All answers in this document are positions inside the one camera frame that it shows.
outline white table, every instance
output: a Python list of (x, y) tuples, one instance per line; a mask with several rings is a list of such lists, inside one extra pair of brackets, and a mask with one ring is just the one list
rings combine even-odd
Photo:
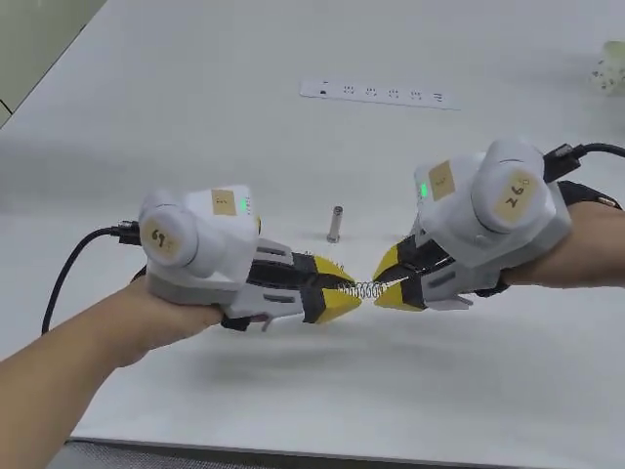
[[(37, 336), (75, 242), (152, 188), (249, 184), (267, 237), (359, 279), (412, 224), (414, 166), (524, 135), (623, 137), (586, 76), (619, 1), (108, 0), (0, 133), (0, 356)], [(329, 76), (417, 84), (462, 110), (298, 96)], [(623, 161), (574, 177), (625, 200)], [(322, 241), (331, 207), (343, 240)], [(139, 249), (98, 241), (56, 323), (122, 286)], [(324, 327), (214, 328), (116, 372), (74, 437), (543, 467), (625, 462), (623, 294), (514, 288), (468, 312), (363, 306)]]

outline power outlet socket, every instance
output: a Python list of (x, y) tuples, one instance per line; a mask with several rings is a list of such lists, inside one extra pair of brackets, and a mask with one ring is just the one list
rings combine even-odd
[(458, 110), (458, 107), (452, 103), (450, 96), (446, 93), (432, 93), (418, 88), (359, 85), (328, 80), (303, 81), (300, 86), (300, 96), (306, 98), (377, 103), (380, 105)]

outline sticker label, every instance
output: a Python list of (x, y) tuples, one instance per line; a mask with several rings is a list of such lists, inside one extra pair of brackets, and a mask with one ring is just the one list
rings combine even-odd
[(495, 214), (508, 223), (516, 223), (525, 213), (538, 187), (533, 175), (514, 171), (495, 205)]
[(236, 204), (234, 203), (234, 192), (222, 189), (211, 190), (213, 195), (213, 213), (215, 215), (236, 216)]
[(180, 250), (180, 242), (163, 230), (153, 218), (141, 228), (141, 243), (166, 259), (172, 259)]
[(429, 176), (430, 187), (432, 188), (432, 199), (435, 202), (450, 195), (451, 193), (456, 192), (449, 160), (444, 161), (439, 166), (432, 168)]

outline hand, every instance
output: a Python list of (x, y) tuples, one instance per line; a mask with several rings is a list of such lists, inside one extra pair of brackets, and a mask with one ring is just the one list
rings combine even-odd
[(187, 339), (218, 324), (223, 314), (214, 307), (179, 306), (146, 290), (140, 277), (87, 310), (120, 353), (119, 366), (140, 360), (150, 350)]
[(502, 272), (507, 284), (625, 286), (625, 212), (597, 202), (568, 212), (571, 233), (543, 257)]

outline spring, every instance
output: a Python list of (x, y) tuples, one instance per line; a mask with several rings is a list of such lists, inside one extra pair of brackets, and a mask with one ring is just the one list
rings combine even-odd
[(356, 283), (339, 285), (338, 290), (363, 300), (365, 298), (379, 298), (387, 286), (382, 281), (357, 281)]

